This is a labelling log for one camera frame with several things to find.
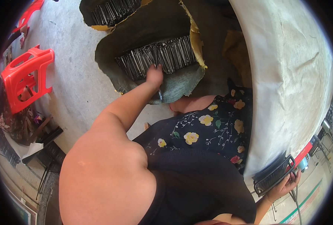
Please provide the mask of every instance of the red plastic stool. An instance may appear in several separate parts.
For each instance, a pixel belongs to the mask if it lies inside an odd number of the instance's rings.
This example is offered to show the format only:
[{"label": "red plastic stool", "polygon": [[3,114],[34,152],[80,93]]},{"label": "red plastic stool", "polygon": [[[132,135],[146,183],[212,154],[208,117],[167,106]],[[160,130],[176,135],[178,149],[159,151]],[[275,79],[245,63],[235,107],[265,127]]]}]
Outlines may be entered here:
[{"label": "red plastic stool", "polygon": [[[1,76],[12,114],[25,109],[44,94],[52,92],[52,87],[45,87],[47,66],[52,62],[54,62],[54,51],[52,49],[40,50],[37,45],[11,61],[2,71]],[[38,70],[38,92],[32,89],[36,85],[34,76],[29,75],[35,70]],[[33,96],[26,101],[20,101],[18,96],[23,93],[26,85]]]},{"label": "red plastic stool", "polygon": [[22,26],[26,25],[30,16],[33,14],[34,11],[40,10],[42,8],[42,5],[44,3],[44,0],[35,0],[34,2],[31,3],[29,8],[23,13],[21,18],[19,19],[18,27],[15,28],[12,33],[16,32],[19,30]]}]

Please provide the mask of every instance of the concrete floor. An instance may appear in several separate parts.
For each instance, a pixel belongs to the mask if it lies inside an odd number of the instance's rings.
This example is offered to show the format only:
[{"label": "concrete floor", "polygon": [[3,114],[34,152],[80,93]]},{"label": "concrete floor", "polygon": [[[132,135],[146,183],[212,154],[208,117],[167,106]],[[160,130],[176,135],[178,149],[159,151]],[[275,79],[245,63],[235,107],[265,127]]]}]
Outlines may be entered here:
[{"label": "concrete floor", "polygon": [[[36,101],[36,108],[44,116],[52,114],[64,130],[55,142],[68,153],[98,114],[120,96],[94,61],[96,46],[107,33],[84,24],[79,1],[73,0],[45,0],[28,25],[24,48],[20,49],[20,36],[12,44],[12,56],[14,59],[38,44],[40,49],[54,50],[55,60],[47,68],[46,81],[53,91]],[[127,135],[134,139],[144,131],[145,122],[153,124],[172,115],[168,105],[147,105]]]}]

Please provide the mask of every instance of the leg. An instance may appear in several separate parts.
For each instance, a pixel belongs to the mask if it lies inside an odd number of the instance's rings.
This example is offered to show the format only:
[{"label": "leg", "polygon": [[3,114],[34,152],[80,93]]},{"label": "leg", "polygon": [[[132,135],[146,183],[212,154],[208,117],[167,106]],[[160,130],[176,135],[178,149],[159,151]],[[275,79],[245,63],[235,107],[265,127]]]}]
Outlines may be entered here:
[{"label": "leg", "polygon": [[170,103],[170,109],[174,112],[188,113],[196,110],[203,110],[211,102],[213,102],[216,95],[207,95],[203,97],[182,97],[178,101]]}]

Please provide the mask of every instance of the cable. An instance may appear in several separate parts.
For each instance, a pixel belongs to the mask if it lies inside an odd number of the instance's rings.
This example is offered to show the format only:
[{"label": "cable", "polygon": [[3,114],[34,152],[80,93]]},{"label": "cable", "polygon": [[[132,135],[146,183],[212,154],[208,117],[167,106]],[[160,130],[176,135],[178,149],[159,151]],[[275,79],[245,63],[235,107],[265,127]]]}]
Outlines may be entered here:
[{"label": "cable", "polygon": [[290,196],[292,197],[292,199],[294,200],[295,204],[296,204],[296,208],[298,209],[298,214],[299,214],[299,221],[300,221],[300,225],[302,225],[301,222],[301,212],[300,212],[300,207],[298,204],[298,186],[296,186],[296,194],[294,192],[294,190],[291,190],[291,192],[289,192]]}]

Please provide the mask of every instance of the black cloth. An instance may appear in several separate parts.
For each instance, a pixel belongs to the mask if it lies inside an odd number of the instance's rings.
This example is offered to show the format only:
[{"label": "black cloth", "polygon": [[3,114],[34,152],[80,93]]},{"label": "black cloth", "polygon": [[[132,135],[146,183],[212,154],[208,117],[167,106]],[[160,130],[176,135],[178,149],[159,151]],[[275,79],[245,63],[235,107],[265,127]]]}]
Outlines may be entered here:
[{"label": "black cloth", "polygon": [[254,223],[256,204],[242,173],[249,149],[252,90],[230,93],[203,110],[153,124],[133,141],[144,148],[157,188],[140,225],[191,225],[228,213]]},{"label": "black cloth", "polygon": [[156,177],[154,200],[139,225],[192,225],[229,213],[253,223],[256,204],[237,168],[199,149],[158,154],[148,169]]}]

